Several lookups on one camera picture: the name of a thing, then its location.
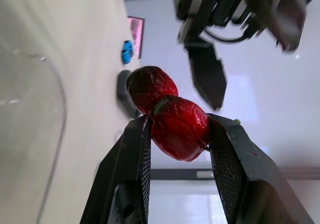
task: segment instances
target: white table surface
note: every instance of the white table surface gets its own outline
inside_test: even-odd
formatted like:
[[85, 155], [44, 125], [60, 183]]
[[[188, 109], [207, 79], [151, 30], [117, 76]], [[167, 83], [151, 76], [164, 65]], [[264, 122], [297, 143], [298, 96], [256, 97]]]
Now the white table surface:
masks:
[[[9, 53], [3, 60], [7, 67], [0, 70], [0, 114], [6, 115], [1, 127], [7, 127], [0, 133], [0, 155], [7, 157], [0, 168], [0, 223], [33, 224], [37, 217], [41, 224], [79, 223], [97, 165], [128, 123], [116, 102], [116, 78], [139, 62], [136, 56], [128, 66], [121, 61], [123, 42], [131, 38], [124, 2], [0, 4], [0, 43]], [[15, 65], [8, 64], [11, 58]], [[62, 79], [67, 120], [39, 216], [63, 120], [62, 97], [46, 63]]]

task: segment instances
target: robotic arm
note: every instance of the robotic arm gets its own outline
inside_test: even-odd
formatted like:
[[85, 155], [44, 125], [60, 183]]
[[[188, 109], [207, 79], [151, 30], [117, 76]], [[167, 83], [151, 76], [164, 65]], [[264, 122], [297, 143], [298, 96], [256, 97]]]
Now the robotic arm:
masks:
[[[283, 51], [294, 51], [299, 45], [306, 6], [311, 0], [174, 1], [176, 16], [183, 21], [178, 40], [189, 53], [193, 83], [203, 99], [219, 111], [223, 106], [227, 79], [214, 45], [199, 37], [202, 31], [215, 40], [235, 43], [250, 39], [267, 28]], [[225, 27], [229, 22], [245, 27], [242, 37], [223, 39], [207, 30], [213, 25]]]

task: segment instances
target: pink picture frame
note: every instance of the pink picture frame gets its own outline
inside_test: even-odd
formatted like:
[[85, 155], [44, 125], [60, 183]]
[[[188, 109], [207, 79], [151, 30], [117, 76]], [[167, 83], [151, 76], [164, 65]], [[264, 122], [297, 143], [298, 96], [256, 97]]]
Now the pink picture frame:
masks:
[[128, 21], [130, 24], [130, 30], [131, 30], [131, 35], [132, 35], [132, 39], [133, 39], [133, 44], [135, 47], [134, 51], [135, 51], [136, 55], [138, 56], [138, 58], [141, 58], [145, 19], [133, 17], [133, 16], [128, 16]]

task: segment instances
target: red foil wrapper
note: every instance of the red foil wrapper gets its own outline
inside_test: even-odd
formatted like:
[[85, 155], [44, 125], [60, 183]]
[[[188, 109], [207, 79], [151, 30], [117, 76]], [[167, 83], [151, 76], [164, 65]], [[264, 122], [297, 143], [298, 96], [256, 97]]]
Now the red foil wrapper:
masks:
[[167, 96], [154, 107], [150, 116], [153, 141], [174, 159], [191, 162], [208, 146], [209, 119], [195, 103]]
[[169, 75], [154, 66], [136, 69], [129, 76], [126, 86], [137, 109], [143, 114], [150, 113], [152, 108], [167, 95], [179, 95]]

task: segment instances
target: black object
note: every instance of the black object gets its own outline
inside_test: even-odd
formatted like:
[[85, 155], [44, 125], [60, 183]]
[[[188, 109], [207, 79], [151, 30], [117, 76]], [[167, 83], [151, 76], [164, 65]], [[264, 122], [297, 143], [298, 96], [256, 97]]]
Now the black object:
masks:
[[[313, 224], [276, 164], [243, 127], [209, 115], [212, 171], [227, 222]], [[129, 122], [99, 166], [81, 224], [148, 223], [150, 130], [146, 115]]]
[[214, 110], [221, 110], [227, 81], [223, 65], [215, 56], [214, 46], [193, 36], [188, 40], [186, 49], [189, 53], [194, 86]]
[[81, 224], [148, 223], [150, 131], [146, 115], [129, 122], [100, 163]]
[[229, 224], [313, 224], [274, 161], [243, 127], [210, 114], [211, 162]]
[[138, 117], [141, 113], [137, 110], [134, 102], [132, 101], [130, 95], [127, 92], [127, 79], [130, 76], [131, 71], [123, 70], [118, 74], [117, 87], [116, 87], [116, 97], [122, 107], [124, 108], [127, 116], [131, 118]]

